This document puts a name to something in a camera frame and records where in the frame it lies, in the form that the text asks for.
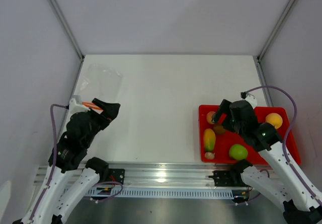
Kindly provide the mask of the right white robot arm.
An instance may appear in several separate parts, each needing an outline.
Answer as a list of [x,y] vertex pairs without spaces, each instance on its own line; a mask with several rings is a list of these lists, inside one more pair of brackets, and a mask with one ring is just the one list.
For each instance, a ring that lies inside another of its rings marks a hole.
[[238,134],[265,159],[282,182],[281,185],[263,175],[247,160],[238,161],[230,169],[230,181],[255,188],[275,204],[287,223],[318,223],[321,221],[321,192],[309,181],[282,142],[282,137],[269,123],[260,123],[254,106],[246,100],[223,100],[212,116],[224,129]]

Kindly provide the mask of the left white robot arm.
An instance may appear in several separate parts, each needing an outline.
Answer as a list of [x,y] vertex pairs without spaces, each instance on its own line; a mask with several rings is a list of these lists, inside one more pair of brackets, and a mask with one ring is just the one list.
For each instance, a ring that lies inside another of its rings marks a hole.
[[65,223],[85,194],[96,186],[123,188],[113,180],[109,164],[97,157],[89,159],[79,178],[65,192],[69,179],[88,153],[95,136],[116,119],[119,103],[94,98],[85,105],[73,97],[65,106],[69,120],[61,137],[54,137],[46,175],[30,209],[16,223]]

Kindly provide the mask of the orange fruit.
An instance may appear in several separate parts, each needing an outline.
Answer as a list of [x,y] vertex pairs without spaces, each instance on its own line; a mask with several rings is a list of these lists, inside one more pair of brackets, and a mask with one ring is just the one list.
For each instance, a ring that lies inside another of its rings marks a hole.
[[275,129],[279,129],[283,124],[283,118],[278,113],[268,114],[265,118],[265,121],[274,126]]

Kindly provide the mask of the clear orange zip top bag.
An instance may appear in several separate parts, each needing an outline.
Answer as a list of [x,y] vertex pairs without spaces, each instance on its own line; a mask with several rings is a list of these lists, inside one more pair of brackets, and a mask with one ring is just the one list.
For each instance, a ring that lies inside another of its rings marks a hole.
[[80,76],[75,95],[86,107],[101,112],[102,108],[94,104],[94,98],[106,103],[115,103],[122,85],[123,75],[103,64],[90,64]]

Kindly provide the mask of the brown kiwi fruit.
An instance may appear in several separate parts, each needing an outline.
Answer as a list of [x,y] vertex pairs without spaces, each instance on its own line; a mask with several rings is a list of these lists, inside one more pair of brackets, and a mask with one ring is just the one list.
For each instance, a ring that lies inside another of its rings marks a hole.
[[213,125],[213,131],[216,135],[223,135],[225,134],[226,130],[224,129],[224,127],[220,124],[214,124]]

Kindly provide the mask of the peach fruit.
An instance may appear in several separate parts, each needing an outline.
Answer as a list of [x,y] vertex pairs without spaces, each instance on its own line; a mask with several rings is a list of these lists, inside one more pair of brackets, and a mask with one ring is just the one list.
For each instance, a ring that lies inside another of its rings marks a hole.
[[209,123],[209,124],[211,124],[211,125],[213,125],[213,124],[215,124],[214,122],[213,122],[213,115],[215,114],[215,112],[214,111],[210,111],[210,112],[208,112],[207,114],[206,114],[206,121],[207,121],[207,123]]

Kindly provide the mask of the green apple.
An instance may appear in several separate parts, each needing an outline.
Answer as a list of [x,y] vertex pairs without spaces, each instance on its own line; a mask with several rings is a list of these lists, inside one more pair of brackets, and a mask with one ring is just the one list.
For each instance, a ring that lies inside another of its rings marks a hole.
[[240,161],[248,157],[248,150],[240,144],[234,144],[229,149],[229,157]]

